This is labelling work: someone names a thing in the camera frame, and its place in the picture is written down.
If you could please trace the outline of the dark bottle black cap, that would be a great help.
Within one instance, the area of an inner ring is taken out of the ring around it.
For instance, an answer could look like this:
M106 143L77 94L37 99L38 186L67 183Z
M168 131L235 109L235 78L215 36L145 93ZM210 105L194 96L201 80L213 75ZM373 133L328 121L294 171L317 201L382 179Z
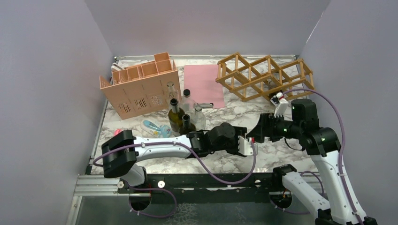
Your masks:
M186 135L189 132L196 131L195 125L191 122L191 117L188 114L182 116L182 125L179 127L179 134Z

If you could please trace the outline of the large clear glass jar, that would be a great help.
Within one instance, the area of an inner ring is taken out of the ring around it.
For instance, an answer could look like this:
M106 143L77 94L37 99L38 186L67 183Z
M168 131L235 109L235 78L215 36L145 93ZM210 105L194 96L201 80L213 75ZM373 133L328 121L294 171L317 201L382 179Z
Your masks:
M183 90L182 102L180 104L181 108L184 110L185 114L194 113L194 108L196 106L196 102L191 97L191 91L189 89Z

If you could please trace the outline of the dark bottle silver neck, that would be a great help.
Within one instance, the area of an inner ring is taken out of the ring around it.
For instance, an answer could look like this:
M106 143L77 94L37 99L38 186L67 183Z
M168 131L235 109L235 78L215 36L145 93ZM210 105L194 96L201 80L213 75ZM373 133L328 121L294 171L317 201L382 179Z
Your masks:
M170 100L170 110L168 112L168 119L170 127L173 132L179 133L179 128L182 126L182 117L185 115L185 111L180 108L179 102L176 98Z

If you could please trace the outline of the clear glass bottle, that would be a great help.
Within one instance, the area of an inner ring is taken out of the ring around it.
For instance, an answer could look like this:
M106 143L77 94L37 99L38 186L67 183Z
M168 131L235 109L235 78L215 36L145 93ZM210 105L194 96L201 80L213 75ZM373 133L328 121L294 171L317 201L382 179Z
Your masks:
M176 88L176 86L173 82L168 82L167 88L168 88L168 100L169 101L173 98L180 100L181 96L180 96L179 90L178 90L178 88Z

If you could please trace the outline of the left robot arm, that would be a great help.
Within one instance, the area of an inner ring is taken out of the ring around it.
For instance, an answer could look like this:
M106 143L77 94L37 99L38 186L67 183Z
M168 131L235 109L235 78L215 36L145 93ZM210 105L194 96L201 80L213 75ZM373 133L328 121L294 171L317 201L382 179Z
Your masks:
M93 164L103 168L105 178L117 178L126 175L135 163L155 158L203 158L223 150L242 157L256 156L257 145L253 138L245 137L246 132L246 128L226 122L211 130L168 138L144 138L123 130L102 144L102 154Z

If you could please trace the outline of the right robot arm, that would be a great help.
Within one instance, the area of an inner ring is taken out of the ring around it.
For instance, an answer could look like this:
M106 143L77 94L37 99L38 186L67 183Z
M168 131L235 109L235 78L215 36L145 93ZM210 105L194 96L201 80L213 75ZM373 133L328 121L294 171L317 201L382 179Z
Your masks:
M292 120L272 113L262 113L247 137L263 143L296 139L310 156L321 176L327 197L315 191L291 166L273 169L271 186L278 191L287 188L307 208L317 225L375 225L366 215L352 191L349 180L342 181L345 169L338 161L341 144L335 131L320 127L315 102L295 99L291 103Z

